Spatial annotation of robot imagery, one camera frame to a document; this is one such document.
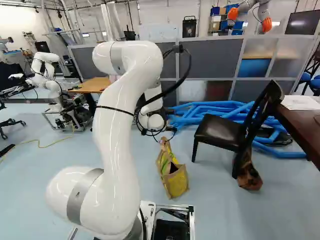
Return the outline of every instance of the black cable tie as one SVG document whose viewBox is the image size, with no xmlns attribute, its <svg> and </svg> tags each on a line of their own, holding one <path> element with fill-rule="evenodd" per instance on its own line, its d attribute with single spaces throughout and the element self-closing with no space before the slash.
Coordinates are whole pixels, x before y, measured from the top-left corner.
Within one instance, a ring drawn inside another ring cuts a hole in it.
<svg viewBox="0 0 320 240">
<path fill-rule="evenodd" d="M 110 110 L 114 110 L 114 111 L 121 112 L 121 113 L 124 113 L 124 114 L 129 114 L 132 117 L 134 116 L 131 112 L 128 112 L 128 111 L 125 111 L 125 110 L 121 110 L 121 109 L 118 109 L 118 108 L 114 108 L 114 107 L 110 107 L 110 106 L 96 106 L 96 108 L 110 109 Z"/>
</svg>

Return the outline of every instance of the paper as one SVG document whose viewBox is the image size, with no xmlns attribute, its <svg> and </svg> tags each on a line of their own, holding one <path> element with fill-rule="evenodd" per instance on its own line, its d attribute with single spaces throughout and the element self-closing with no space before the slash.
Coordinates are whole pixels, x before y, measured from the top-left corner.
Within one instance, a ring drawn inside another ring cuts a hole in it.
<svg viewBox="0 0 320 240">
<path fill-rule="evenodd" d="M 281 104 L 289 110 L 320 110 L 320 104 L 310 96 L 285 95 Z"/>
</svg>

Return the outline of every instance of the paper bag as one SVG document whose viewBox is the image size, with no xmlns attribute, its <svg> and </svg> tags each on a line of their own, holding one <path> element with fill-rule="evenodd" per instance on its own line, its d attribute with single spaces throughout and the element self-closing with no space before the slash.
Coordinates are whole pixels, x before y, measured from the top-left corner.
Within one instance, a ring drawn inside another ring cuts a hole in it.
<svg viewBox="0 0 320 240">
<path fill-rule="evenodd" d="M 188 190 L 188 174 L 185 164 L 179 164 L 170 142 L 162 137 L 160 153 L 155 161 L 165 192 L 169 199 L 181 196 Z"/>
</svg>

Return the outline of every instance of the black chair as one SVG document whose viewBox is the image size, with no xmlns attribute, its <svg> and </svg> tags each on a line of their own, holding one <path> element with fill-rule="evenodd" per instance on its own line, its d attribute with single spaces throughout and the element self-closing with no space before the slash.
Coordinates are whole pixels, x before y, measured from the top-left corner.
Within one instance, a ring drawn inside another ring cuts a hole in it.
<svg viewBox="0 0 320 240">
<path fill-rule="evenodd" d="M 206 114 L 194 134 L 192 162 L 196 160 L 199 142 L 233 151 L 236 155 L 232 177 L 236 179 L 246 150 L 251 146 L 263 122 L 273 114 L 282 99 L 281 87 L 271 80 L 256 99 L 243 124 Z"/>
<path fill-rule="evenodd" d="M 1 99 L 0 99 L 0 104 L 1 104 L 0 110 L 6 108 L 6 107 L 5 107 L 5 104 L 3 103 L 3 101 L 1 101 Z M 0 134 L 1 134 L 1 137 L 2 137 L 4 140 L 8 139 L 8 136 L 5 135 L 5 133 L 4 133 L 4 131 L 2 130 L 2 128 L 3 128 L 3 127 L 6 127 L 6 126 L 16 125 L 16 124 L 22 124 L 22 126 L 25 126 L 25 125 L 26 125 L 26 123 L 25 123 L 24 121 L 21 121 L 21 120 L 16 121 L 16 120 L 14 120 L 14 119 L 12 119 L 12 118 L 9 118 L 7 121 L 0 122 Z"/>
</svg>

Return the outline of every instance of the monitor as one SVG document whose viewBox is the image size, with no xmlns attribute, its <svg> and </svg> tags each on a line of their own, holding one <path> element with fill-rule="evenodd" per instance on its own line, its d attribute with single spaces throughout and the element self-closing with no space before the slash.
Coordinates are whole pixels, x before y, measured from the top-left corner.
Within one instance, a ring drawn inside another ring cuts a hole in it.
<svg viewBox="0 0 320 240">
<path fill-rule="evenodd" d="M 319 19 L 320 10 L 291 13 L 285 34 L 314 35 Z"/>
<path fill-rule="evenodd" d="M 92 52 L 95 46 L 76 45 L 69 46 L 68 48 L 71 51 L 72 59 L 77 66 L 77 70 L 84 80 L 94 77 L 105 77 L 107 75 L 99 71 L 92 60 Z"/>
<path fill-rule="evenodd" d="M 50 53 L 50 49 L 46 41 L 36 41 L 34 45 L 38 52 Z"/>
</svg>

